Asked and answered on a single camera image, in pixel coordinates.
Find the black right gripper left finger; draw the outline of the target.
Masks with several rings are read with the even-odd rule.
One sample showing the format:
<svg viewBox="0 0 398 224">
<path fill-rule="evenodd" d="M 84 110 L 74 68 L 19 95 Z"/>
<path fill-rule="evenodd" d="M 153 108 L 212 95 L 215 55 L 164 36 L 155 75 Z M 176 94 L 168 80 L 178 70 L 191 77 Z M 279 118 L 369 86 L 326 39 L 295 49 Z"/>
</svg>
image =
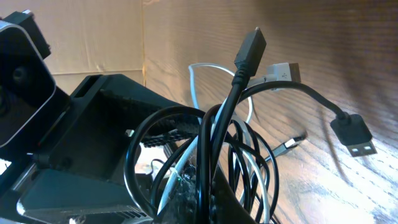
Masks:
<svg viewBox="0 0 398 224">
<path fill-rule="evenodd" d="M 160 213 L 160 223 L 193 224 L 196 208 L 196 177 L 184 174 L 179 178 L 172 197 Z"/>
</svg>

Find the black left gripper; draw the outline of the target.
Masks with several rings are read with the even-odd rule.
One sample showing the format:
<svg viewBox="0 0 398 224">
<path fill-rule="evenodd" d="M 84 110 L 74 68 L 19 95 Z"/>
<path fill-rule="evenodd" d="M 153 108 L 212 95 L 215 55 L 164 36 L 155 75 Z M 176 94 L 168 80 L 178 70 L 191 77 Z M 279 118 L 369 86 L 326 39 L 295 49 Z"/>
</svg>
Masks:
<svg viewBox="0 0 398 224">
<path fill-rule="evenodd" d="M 130 78 L 87 76 L 55 87 L 30 132 L 32 164 L 17 183 L 21 223 L 155 223 L 131 198 L 124 163 L 133 131 L 170 101 Z"/>
</svg>

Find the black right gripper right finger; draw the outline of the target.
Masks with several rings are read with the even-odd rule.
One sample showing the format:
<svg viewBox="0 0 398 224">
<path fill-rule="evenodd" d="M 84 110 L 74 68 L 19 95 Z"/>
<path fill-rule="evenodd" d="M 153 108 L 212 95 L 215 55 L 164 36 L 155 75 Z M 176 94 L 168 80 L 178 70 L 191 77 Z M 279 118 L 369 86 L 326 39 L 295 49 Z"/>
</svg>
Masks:
<svg viewBox="0 0 398 224">
<path fill-rule="evenodd" d="M 256 223 L 236 199 L 220 167 L 216 168 L 211 186 L 211 223 Z"/>
</svg>

